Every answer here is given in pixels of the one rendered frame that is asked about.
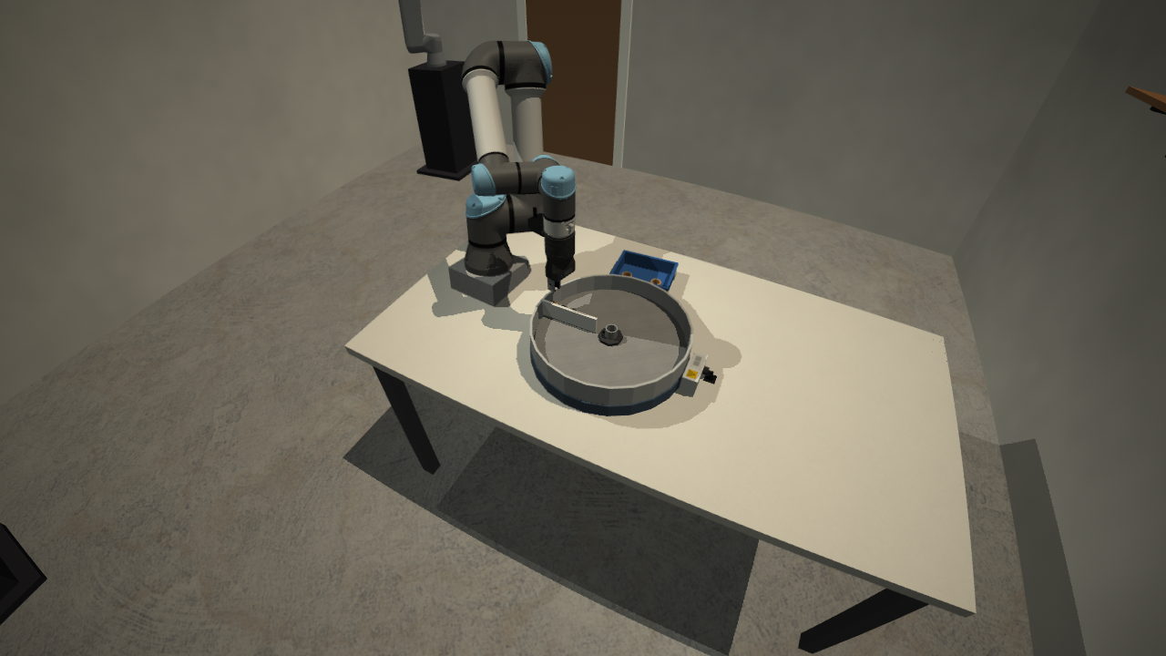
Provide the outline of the blue open crate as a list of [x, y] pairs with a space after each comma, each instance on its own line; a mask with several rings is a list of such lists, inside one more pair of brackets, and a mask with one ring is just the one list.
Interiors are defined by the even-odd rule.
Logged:
[[612, 271], [609, 274], [623, 275], [623, 271], [630, 271], [632, 273], [632, 277], [647, 280], [647, 282], [652, 278], [659, 278], [661, 282], [659, 287], [663, 288], [665, 291], [669, 291], [670, 284], [676, 277], [677, 264], [677, 262], [668, 261], [668, 259], [645, 256], [645, 254], [633, 251], [623, 251], [621, 256], [618, 258]]

